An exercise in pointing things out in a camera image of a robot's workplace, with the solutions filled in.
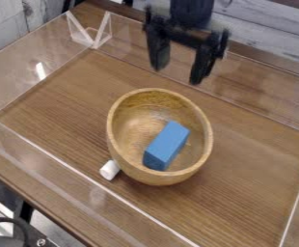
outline robotic arm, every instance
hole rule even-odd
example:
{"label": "robotic arm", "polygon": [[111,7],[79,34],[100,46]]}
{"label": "robotic arm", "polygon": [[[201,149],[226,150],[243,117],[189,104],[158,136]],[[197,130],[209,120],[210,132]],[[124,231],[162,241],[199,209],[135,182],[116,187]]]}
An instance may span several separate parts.
{"label": "robotic arm", "polygon": [[[197,50],[197,59],[191,69],[190,82],[202,83],[210,76],[217,59],[223,59],[230,31],[209,29],[214,0],[171,0],[170,18],[146,10],[144,32],[147,34],[149,55],[155,70],[163,69],[170,62],[170,41]],[[190,30],[207,30],[210,34],[201,38]]]}

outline bowl rim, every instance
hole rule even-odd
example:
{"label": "bowl rim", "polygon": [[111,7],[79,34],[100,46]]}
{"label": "bowl rim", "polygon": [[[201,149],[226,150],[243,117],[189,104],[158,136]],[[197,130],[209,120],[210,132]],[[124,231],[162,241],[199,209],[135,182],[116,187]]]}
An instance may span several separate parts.
{"label": "bowl rim", "polygon": [[[198,162],[190,166],[189,168],[183,169],[183,170],[178,170],[178,171],[171,171],[171,172],[162,172],[162,171],[155,171],[150,168],[147,168],[144,165],[143,166],[138,166],[134,165],[134,162],[130,162],[128,160],[126,160],[124,156],[122,155],[122,151],[119,148],[119,144],[114,138],[114,129],[112,129],[112,120],[115,117],[115,113],[116,113],[116,109],[120,106],[120,104],[123,103],[123,101],[130,98],[131,96],[135,96],[138,94],[146,93],[146,92],[161,92],[161,93],[166,93],[170,95],[174,95],[177,97],[179,97],[183,101],[186,101],[193,108],[195,109],[195,111],[199,113],[201,118],[203,119],[206,125],[205,125],[205,132],[206,132],[206,151],[202,155],[202,157],[199,158]],[[131,164],[131,166],[138,169],[140,172],[146,172],[147,174],[159,176],[159,177],[178,177],[178,176],[183,176],[186,174],[194,173],[195,171],[198,171],[201,169],[201,167],[205,165],[206,160],[209,159],[209,156],[211,154],[213,151],[213,144],[214,144],[214,135],[213,135],[213,128],[211,128],[211,123],[207,119],[206,113],[203,112],[202,108],[191,101],[191,99],[189,99],[186,96],[183,96],[182,94],[167,90],[167,89],[161,89],[161,88],[146,88],[146,89],[138,89],[134,90],[128,93],[126,93],[114,103],[110,112],[108,112],[108,117],[107,117],[107,138],[110,139],[111,145],[116,151],[116,153],[119,154],[119,156]]]}

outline wooden bowl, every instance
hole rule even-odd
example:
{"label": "wooden bowl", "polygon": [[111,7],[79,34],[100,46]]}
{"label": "wooden bowl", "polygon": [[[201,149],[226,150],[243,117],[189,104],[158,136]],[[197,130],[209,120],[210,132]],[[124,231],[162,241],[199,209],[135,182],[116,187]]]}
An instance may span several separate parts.
{"label": "wooden bowl", "polygon": [[[169,121],[190,130],[187,144],[159,172],[142,164],[147,146]],[[185,96],[163,89],[142,89],[122,96],[107,119],[107,142],[112,158],[135,180],[150,185],[171,185],[191,177],[202,168],[213,149],[213,130],[202,109]]]}

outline blue block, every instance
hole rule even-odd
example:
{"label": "blue block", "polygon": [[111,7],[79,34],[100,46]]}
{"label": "blue block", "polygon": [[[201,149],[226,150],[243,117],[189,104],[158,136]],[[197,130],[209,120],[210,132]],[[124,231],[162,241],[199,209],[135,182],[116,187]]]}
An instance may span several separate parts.
{"label": "blue block", "polygon": [[147,147],[143,164],[154,170],[165,171],[186,145],[190,130],[171,121]]}

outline white object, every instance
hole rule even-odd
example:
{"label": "white object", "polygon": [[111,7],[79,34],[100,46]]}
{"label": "white object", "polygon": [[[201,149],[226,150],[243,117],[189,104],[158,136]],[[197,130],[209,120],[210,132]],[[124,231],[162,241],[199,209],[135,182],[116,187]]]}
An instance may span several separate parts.
{"label": "white object", "polygon": [[120,167],[114,160],[108,160],[104,166],[100,168],[99,172],[104,179],[111,180],[120,172]]}

